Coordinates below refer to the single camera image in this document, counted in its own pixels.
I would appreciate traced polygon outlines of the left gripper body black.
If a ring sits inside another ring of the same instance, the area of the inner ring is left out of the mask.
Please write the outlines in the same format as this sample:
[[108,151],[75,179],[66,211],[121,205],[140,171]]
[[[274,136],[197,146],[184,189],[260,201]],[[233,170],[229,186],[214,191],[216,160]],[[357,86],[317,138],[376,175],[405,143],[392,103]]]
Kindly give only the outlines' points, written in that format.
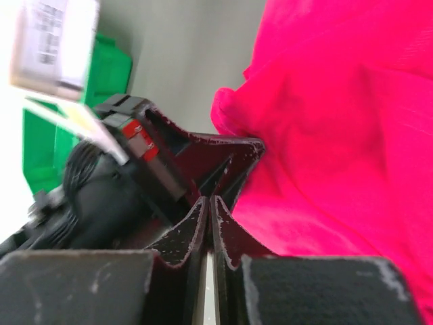
[[157,122],[154,103],[118,93],[95,112],[126,154],[126,163],[81,140],[66,161],[62,183],[34,194],[29,221],[1,243],[2,255],[106,248],[146,219],[174,225],[188,212],[189,183],[162,138],[166,125]]

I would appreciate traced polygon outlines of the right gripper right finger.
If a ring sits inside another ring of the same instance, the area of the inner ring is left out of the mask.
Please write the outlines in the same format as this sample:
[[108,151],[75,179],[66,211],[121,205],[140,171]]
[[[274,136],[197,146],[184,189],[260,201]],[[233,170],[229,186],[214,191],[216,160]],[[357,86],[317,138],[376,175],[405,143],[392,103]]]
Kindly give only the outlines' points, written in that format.
[[220,324],[421,324],[397,268],[378,257],[280,257],[210,199]]

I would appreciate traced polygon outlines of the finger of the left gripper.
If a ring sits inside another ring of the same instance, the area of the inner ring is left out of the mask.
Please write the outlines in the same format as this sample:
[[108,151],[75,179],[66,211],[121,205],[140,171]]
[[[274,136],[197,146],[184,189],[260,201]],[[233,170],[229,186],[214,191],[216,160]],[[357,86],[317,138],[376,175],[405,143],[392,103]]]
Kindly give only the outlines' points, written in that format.
[[220,196],[233,211],[246,181],[265,153],[262,140],[188,132],[148,104],[143,120],[168,163],[194,194]]

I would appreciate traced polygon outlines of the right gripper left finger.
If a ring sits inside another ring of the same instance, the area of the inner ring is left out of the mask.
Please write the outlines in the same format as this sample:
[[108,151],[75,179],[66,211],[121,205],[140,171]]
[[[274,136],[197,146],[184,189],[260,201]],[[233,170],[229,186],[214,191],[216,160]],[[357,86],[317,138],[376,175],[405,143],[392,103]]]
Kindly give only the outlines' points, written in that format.
[[16,251],[2,324],[201,324],[208,199],[145,250]]

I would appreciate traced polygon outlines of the magenta t shirt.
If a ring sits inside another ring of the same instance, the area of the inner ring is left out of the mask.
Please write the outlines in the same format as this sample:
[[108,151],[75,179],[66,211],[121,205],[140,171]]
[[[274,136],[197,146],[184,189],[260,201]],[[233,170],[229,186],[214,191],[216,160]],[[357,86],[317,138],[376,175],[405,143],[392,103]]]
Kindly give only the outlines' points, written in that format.
[[265,155],[235,219],[280,255],[379,255],[432,323],[432,2],[268,1],[224,135]]

